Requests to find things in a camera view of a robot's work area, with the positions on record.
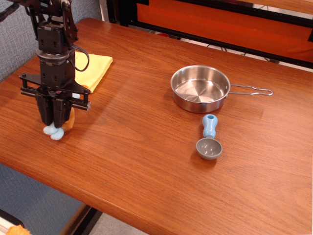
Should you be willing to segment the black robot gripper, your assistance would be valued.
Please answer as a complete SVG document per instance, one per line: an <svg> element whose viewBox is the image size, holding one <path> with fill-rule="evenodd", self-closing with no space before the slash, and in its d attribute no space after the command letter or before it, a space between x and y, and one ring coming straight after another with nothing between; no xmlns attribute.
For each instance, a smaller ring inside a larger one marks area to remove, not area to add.
<svg viewBox="0 0 313 235"><path fill-rule="evenodd" d="M40 112L42 122L49 126L53 120L56 128L60 128L69 120L71 105L74 108L88 110L90 108L89 94L90 90L79 85L75 81L75 53L64 52L53 55L44 52L38 52L40 60L40 74L20 75L22 80L21 93L34 97L36 88L28 86L33 83L43 86L49 91L60 91L61 95L66 95L68 99L54 99L36 94L37 106Z"/></svg>

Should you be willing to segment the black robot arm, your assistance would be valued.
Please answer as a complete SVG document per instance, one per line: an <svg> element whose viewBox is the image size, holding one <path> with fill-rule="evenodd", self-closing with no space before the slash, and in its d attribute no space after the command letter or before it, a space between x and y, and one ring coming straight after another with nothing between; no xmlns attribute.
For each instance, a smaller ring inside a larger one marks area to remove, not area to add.
<svg viewBox="0 0 313 235"><path fill-rule="evenodd" d="M34 97L46 126L61 128L70 118L72 108L90 108L90 90L75 81L78 68L75 51L85 50L75 45L78 28L75 26L69 0L14 0L0 14L3 21L20 6L31 17L38 41L37 56L40 74L20 75L21 93Z"/></svg>

